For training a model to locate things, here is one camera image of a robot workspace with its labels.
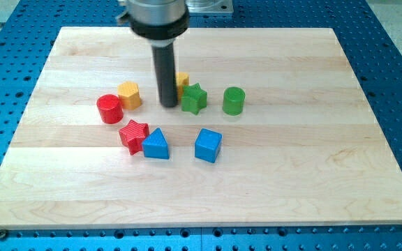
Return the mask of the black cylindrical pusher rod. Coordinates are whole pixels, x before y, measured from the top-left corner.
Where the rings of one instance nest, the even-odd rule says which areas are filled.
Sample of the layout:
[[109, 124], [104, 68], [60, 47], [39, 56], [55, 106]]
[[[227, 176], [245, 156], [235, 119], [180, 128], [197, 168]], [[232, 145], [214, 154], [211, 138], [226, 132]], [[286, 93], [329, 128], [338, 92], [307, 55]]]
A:
[[178, 103], [173, 43], [165, 47], [152, 47], [154, 70], [160, 104], [175, 107]]

